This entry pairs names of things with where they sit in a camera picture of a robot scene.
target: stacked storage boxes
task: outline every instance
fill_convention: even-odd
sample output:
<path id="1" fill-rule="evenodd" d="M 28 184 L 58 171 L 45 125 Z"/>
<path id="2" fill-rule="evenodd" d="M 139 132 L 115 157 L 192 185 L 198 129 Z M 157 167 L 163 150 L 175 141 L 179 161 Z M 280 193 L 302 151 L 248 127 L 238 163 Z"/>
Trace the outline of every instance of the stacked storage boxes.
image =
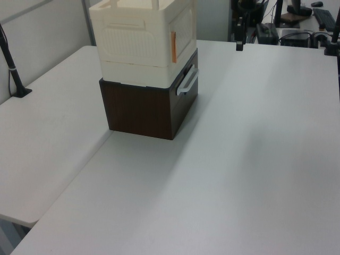
<path id="1" fill-rule="evenodd" d="M 196 0 L 90 8 L 112 130 L 173 139 L 197 95 Z"/>

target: drawer handle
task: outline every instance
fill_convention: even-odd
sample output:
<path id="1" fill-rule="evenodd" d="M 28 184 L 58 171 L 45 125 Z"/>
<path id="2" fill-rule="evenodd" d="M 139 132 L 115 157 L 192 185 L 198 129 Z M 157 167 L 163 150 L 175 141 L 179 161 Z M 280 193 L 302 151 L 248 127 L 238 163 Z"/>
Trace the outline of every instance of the drawer handle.
<path id="1" fill-rule="evenodd" d="M 177 88 L 177 95 L 179 95 L 180 93 L 187 93 L 191 89 L 191 87 L 193 86 L 193 84 L 197 80 L 199 72 L 200 72 L 199 69 L 195 68 L 194 65 L 192 65 L 189 72 L 186 74 L 183 81 L 181 82 L 181 84 Z M 189 85 L 185 86 L 188 83 L 189 79 L 192 77 L 193 74 L 194 74 L 194 76 L 191 79 Z"/>

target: black stand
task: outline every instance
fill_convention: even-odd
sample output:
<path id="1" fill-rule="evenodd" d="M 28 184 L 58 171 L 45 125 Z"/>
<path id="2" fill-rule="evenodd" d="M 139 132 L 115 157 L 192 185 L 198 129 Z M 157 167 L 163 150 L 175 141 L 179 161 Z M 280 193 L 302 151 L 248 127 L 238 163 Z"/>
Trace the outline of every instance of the black stand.
<path id="1" fill-rule="evenodd" d="M 340 8 L 338 12 L 338 17 L 335 22 L 333 36 L 331 38 L 331 41 L 327 41 L 327 44 L 326 44 L 326 49 L 325 49 L 326 56 L 339 57 L 339 44 L 338 44 L 339 32 L 340 32 Z"/>
<path id="2" fill-rule="evenodd" d="M 274 25 L 276 28 L 300 28 L 299 22 L 293 23 L 283 23 L 281 20 L 281 12 L 282 12 L 283 0 L 276 1 L 276 9 L 274 16 Z"/>
<path id="3" fill-rule="evenodd" d="M 2 29 L 1 24 L 0 24 L 0 47 L 1 47 L 1 50 L 4 54 L 4 56 L 5 56 L 5 59 L 6 59 L 7 65 L 8 65 L 8 69 L 11 72 L 14 83 L 16 85 L 16 93 L 14 93 L 12 96 L 22 98 L 22 97 L 26 96 L 27 94 L 31 93 L 32 90 L 25 88 L 21 83 L 18 71 L 16 70 L 16 67 L 14 65 L 14 61 L 13 61 L 12 55 L 10 53 L 9 46 L 8 46 L 8 43 L 7 43 L 7 40 L 6 40 L 6 36 L 5 36 L 5 33 Z"/>

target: computer mouse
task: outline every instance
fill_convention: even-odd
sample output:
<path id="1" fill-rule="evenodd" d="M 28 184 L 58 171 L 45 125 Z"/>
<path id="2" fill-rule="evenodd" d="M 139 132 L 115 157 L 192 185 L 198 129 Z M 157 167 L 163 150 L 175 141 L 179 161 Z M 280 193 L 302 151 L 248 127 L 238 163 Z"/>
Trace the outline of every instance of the computer mouse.
<path id="1" fill-rule="evenodd" d="M 315 2 L 315 3 L 312 3 L 310 6 L 312 7 L 322 7 L 324 5 L 323 2 Z"/>

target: black pole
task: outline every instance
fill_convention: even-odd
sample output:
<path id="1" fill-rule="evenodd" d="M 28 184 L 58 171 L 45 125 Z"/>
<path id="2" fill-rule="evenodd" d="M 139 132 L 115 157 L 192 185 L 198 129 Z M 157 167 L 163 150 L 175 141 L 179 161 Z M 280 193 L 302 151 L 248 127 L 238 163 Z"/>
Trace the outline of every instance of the black pole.
<path id="1" fill-rule="evenodd" d="M 10 53 L 10 49 L 6 40 L 5 32 L 0 24 L 0 47 L 4 54 L 4 57 L 6 59 L 8 69 L 11 72 L 11 75 L 13 77 L 14 83 L 16 85 L 16 93 L 13 94 L 13 97 L 24 97 L 27 94 L 31 93 L 31 89 L 27 89 L 22 85 L 22 82 L 20 80 L 18 71 L 16 70 L 12 55 Z"/>
<path id="2" fill-rule="evenodd" d="M 277 28 L 280 27 L 280 23 L 281 23 L 282 5 L 283 5 L 283 0 L 277 0 L 276 1 L 276 9 L 275 9 L 275 16 L 274 16 L 274 25 Z"/>
<path id="3" fill-rule="evenodd" d="M 333 31 L 331 41 L 327 41 L 325 55 L 339 57 L 339 44 L 338 44 L 339 33 L 340 33 L 340 8 L 338 12 L 338 17 L 335 22 L 335 28 Z"/>

